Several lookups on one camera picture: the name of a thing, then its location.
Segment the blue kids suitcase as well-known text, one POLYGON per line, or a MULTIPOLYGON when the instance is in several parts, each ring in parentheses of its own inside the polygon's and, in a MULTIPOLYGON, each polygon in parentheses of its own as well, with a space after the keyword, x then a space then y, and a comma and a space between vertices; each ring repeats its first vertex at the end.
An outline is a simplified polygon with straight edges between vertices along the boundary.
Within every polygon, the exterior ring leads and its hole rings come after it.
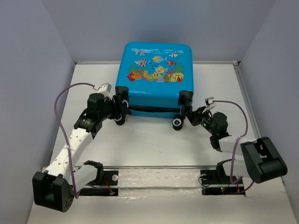
POLYGON ((129 115, 171 119, 181 130, 181 105, 192 105, 192 49, 185 44, 129 42, 121 59, 116 95, 129 103, 129 115))

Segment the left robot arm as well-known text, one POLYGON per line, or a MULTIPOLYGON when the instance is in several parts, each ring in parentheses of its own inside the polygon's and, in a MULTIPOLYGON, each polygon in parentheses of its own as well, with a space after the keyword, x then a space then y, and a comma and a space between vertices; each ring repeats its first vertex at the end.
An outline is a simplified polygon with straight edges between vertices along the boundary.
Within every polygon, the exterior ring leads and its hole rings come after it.
POLYGON ((34 203, 36 205, 66 212, 78 198, 80 190, 89 183, 103 180, 103 164, 88 160, 78 170, 74 165, 83 151, 95 139, 106 119, 122 122, 129 113, 129 103, 119 95, 111 98, 102 93, 89 95, 87 107, 75 122, 55 160, 32 178, 34 203))

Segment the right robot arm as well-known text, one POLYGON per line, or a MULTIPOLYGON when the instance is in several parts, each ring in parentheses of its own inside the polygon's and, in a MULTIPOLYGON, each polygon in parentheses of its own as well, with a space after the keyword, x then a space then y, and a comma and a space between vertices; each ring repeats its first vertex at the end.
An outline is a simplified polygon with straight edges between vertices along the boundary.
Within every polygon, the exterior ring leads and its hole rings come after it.
POLYGON ((218 182, 226 183, 235 176, 263 183, 287 174, 287 165, 270 138, 246 140, 245 135, 234 137, 227 131, 227 116, 221 112, 212 114, 206 106, 193 111, 190 105, 182 105, 180 114, 188 118, 192 126, 201 125, 211 134, 213 149, 232 154, 231 159, 220 162, 222 167, 215 171, 218 182))

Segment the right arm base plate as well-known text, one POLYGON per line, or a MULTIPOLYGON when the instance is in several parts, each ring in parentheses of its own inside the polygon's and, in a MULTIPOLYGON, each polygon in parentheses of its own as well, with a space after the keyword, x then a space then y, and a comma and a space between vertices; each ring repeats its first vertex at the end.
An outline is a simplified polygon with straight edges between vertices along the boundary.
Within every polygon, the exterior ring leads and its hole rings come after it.
POLYGON ((198 182, 204 196, 245 195, 243 181, 232 184, 229 176, 221 175, 216 169, 202 169, 198 182))

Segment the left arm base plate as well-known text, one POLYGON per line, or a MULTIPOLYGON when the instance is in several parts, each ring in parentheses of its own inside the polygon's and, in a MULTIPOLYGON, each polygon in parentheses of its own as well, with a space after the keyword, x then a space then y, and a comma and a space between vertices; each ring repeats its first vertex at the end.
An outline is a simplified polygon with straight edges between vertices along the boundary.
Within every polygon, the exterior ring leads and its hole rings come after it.
POLYGON ((104 170, 103 178, 89 183, 80 190, 80 196, 118 196, 118 170, 104 170))

